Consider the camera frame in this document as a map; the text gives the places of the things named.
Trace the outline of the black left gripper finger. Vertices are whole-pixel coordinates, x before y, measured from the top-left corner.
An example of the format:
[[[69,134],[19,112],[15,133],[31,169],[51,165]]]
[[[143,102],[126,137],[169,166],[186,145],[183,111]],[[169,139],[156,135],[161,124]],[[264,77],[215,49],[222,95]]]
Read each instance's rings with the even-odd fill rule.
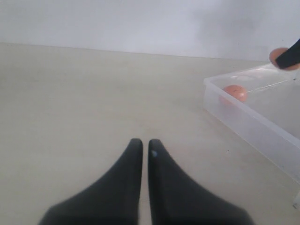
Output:
[[[253,225],[242,208],[206,190],[174,161],[159,139],[148,145],[148,188],[154,225]]]
[[[116,163],[82,192],[52,206],[41,225],[136,225],[143,169],[143,143],[131,139]]]
[[[279,69],[298,69],[300,67],[300,40],[280,54],[275,63]]]

